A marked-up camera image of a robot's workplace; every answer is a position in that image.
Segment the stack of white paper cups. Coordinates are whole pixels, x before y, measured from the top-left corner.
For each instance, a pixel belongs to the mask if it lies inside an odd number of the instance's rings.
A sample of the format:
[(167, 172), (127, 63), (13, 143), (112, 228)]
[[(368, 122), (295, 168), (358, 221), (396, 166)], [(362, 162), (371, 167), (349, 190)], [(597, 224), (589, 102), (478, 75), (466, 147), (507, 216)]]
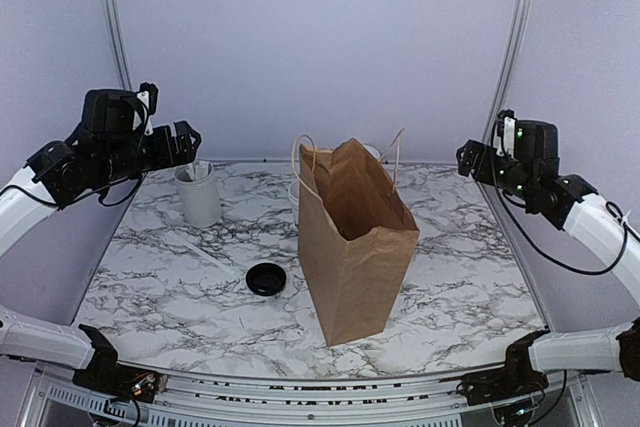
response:
[(295, 211), (299, 210), (299, 192), (300, 192), (300, 183), (298, 180), (294, 180), (288, 187), (288, 196), (289, 201), (291, 203), (292, 209)]

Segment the brown paper takeout bag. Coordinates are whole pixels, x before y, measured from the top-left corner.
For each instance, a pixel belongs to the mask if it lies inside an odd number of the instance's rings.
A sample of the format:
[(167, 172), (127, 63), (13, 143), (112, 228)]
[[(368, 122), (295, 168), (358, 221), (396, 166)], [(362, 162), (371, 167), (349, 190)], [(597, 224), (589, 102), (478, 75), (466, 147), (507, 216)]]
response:
[(398, 173), (356, 139), (321, 149), (307, 134), (293, 142), (291, 167), (298, 259), (326, 344), (383, 332), (420, 234)]

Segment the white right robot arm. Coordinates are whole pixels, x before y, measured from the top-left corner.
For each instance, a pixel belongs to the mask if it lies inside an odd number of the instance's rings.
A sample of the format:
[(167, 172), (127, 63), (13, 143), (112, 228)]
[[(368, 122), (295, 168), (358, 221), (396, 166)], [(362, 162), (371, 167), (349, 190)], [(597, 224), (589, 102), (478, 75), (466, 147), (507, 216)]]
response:
[[(503, 110), (493, 122), (490, 141), (469, 140), (456, 157), (459, 174), (494, 190), (512, 225), (542, 259), (581, 277), (613, 275), (633, 299), (639, 297), (639, 232), (618, 204), (583, 177), (561, 174), (554, 124), (522, 120)], [(516, 218), (517, 211), (544, 218), (600, 265), (579, 267), (547, 253)], [(530, 334), (507, 347), (495, 385), (515, 395), (535, 376), (561, 370), (619, 373), (638, 380), (638, 320), (571, 333)]]

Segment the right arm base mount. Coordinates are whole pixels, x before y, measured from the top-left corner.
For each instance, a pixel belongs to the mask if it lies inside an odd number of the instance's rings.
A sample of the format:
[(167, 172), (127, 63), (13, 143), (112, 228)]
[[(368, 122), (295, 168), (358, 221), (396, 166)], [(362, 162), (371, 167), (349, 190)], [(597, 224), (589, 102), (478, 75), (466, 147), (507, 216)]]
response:
[(456, 386), (456, 393), (464, 396), (469, 406), (475, 406), (542, 392), (548, 386), (545, 374), (530, 367), (505, 364), (463, 375)]

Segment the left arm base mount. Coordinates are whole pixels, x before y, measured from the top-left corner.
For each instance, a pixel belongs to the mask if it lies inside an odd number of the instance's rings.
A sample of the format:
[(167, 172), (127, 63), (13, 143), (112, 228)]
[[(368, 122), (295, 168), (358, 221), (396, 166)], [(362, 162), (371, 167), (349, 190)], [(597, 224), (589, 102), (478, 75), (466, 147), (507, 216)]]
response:
[(74, 372), (74, 385), (116, 398), (152, 403), (159, 391), (158, 372), (125, 366), (108, 342), (92, 341), (94, 353), (88, 366)]

